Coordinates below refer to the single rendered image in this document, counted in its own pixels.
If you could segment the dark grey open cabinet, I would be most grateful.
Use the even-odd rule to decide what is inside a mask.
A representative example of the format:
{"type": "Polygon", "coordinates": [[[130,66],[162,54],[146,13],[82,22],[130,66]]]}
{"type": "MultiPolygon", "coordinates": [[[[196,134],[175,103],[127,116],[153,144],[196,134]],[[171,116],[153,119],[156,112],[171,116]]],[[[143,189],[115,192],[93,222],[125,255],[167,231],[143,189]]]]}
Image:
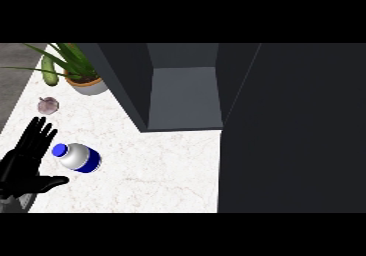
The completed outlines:
{"type": "Polygon", "coordinates": [[[78,48],[141,132],[223,128],[255,43],[81,43],[78,48]]]}

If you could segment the dark grey cabinet door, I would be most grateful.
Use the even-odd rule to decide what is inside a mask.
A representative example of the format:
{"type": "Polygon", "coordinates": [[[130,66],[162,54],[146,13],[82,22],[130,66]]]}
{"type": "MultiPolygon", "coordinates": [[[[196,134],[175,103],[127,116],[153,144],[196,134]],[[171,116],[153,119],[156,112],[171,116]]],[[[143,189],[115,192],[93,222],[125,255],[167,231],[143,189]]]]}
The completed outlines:
{"type": "Polygon", "coordinates": [[[366,44],[260,46],[220,146],[220,211],[366,212],[366,44]]]}

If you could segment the potted green plant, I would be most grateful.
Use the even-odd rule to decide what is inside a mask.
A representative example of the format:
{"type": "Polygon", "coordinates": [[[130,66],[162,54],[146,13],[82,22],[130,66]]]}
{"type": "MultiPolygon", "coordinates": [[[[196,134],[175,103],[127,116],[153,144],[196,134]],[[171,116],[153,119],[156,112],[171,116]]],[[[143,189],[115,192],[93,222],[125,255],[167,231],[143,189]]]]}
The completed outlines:
{"type": "MultiPolygon", "coordinates": [[[[25,44],[25,46],[41,54],[41,59],[44,56],[51,59],[57,77],[65,78],[66,83],[79,94],[93,96],[102,94],[108,90],[102,76],[75,43],[48,43],[57,56],[31,44],[25,44]]],[[[28,67],[16,67],[16,70],[28,69],[28,67]]],[[[41,64],[38,68],[31,68],[29,70],[41,73],[41,64]]]]}

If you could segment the green cucumber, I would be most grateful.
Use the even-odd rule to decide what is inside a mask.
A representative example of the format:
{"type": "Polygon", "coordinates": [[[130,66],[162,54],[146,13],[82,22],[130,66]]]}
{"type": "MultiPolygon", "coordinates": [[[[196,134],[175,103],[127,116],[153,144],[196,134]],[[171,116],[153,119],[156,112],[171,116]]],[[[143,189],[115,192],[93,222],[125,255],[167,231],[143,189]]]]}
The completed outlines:
{"type": "Polygon", "coordinates": [[[43,80],[48,86],[56,86],[59,83],[59,77],[54,71],[54,64],[51,59],[44,56],[41,59],[41,73],[43,73],[43,80]]]}

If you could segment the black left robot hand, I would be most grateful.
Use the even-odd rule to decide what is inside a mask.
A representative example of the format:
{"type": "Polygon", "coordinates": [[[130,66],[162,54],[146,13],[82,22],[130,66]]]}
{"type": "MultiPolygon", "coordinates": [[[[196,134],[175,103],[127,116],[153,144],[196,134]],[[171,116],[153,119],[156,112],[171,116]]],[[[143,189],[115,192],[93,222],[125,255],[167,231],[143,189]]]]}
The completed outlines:
{"type": "Polygon", "coordinates": [[[38,194],[69,182],[66,176],[41,176],[40,165],[57,130],[34,117],[15,148],[0,160],[0,200],[38,194]]]}

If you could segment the pale purple garlic bulb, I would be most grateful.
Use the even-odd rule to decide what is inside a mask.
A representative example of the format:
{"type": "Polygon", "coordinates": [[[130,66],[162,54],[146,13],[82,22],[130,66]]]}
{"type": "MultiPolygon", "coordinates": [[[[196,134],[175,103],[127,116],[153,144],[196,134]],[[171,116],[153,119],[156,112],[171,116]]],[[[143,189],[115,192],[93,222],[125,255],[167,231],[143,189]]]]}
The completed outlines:
{"type": "Polygon", "coordinates": [[[59,110],[59,102],[53,97],[40,99],[38,112],[44,115],[53,114],[59,110]]]}

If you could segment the white blue-capped water bottle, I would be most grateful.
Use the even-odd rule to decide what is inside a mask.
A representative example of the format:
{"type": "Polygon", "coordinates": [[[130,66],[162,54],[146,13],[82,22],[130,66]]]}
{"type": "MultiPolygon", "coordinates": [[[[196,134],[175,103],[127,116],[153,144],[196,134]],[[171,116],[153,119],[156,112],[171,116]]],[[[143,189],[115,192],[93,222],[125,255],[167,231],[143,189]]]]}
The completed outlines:
{"type": "Polygon", "coordinates": [[[75,172],[91,173],[100,167],[99,152],[79,143],[56,144],[51,154],[59,159],[60,164],[75,172]]]}

